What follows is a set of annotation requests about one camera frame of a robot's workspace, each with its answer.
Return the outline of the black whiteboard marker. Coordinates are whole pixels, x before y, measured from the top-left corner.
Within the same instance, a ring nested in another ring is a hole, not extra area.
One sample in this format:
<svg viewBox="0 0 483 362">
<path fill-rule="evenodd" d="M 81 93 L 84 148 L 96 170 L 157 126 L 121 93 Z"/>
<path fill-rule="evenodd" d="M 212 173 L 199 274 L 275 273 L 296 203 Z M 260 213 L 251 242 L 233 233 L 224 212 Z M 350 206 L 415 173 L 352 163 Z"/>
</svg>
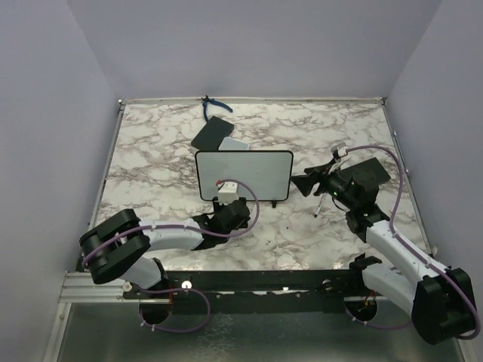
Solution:
<svg viewBox="0 0 483 362">
<path fill-rule="evenodd" d="M 323 204 L 324 204 L 324 202 L 325 202 L 325 194 L 322 194 L 322 196 L 321 196 L 321 198 L 320 198 L 320 201 L 319 201 L 319 203 L 318 203 L 318 206 L 317 206 L 317 208 L 316 208 L 316 210 L 315 210 L 315 212 L 314 212 L 314 214 L 313 214 L 313 216 L 314 216 L 315 218 L 317 218 L 317 217 L 318 217 L 318 215 L 321 213 L 321 209 L 323 208 Z"/>
</svg>

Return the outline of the small whiteboard black frame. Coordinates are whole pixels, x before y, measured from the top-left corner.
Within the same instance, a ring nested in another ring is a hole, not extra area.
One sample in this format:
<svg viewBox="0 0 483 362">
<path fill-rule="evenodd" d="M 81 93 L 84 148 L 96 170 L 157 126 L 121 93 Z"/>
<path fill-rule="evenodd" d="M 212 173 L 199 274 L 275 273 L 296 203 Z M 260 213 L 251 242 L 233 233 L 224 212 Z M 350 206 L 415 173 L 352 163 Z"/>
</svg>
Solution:
<svg viewBox="0 0 483 362">
<path fill-rule="evenodd" d="M 211 201 L 217 196 L 216 183 L 235 179 L 248 185 L 238 188 L 238 195 L 249 201 L 285 201 L 288 199 L 294 154 L 288 150 L 216 151 L 195 154 L 200 199 Z"/>
</svg>

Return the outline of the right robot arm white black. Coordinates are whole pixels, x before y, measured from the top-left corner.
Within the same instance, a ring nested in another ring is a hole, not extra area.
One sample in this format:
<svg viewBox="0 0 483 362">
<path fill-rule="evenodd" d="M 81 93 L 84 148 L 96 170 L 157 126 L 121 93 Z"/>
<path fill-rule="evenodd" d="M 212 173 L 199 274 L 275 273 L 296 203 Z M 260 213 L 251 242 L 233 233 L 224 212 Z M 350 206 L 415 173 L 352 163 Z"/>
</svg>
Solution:
<svg viewBox="0 0 483 362">
<path fill-rule="evenodd" d="M 377 205 L 380 186 L 389 180 L 376 158 L 345 169 L 331 161 L 291 177 L 303 196 L 329 195 L 342 204 L 350 231 L 388 259 L 383 263 L 377 257 L 357 257 L 346 277 L 352 293 L 373 290 L 385 296 L 410 316 L 430 345 L 478 331 L 481 325 L 468 274 L 444 266 L 401 236 Z"/>
</svg>

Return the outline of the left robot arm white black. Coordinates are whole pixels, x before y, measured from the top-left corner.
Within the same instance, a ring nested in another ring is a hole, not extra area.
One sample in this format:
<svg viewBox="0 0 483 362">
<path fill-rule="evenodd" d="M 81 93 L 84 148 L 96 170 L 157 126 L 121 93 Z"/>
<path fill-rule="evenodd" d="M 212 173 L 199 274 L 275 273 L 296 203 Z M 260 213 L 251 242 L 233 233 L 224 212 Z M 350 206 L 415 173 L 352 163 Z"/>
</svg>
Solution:
<svg viewBox="0 0 483 362">
<path fill-rule="evenodd" d="M 170 288 L 168 275 L 162 263 L 146 253 L 211 249 L 254 225 L 245 198 L 226 205 L 214 199 L 213 208 L 182 222 L 159 223 L 140 219 L 132 209 L 121 210 L 80 237 L 82 265 L 95 284 L 121 279 L 147 296 L 159 297 Z"/>
</svg>

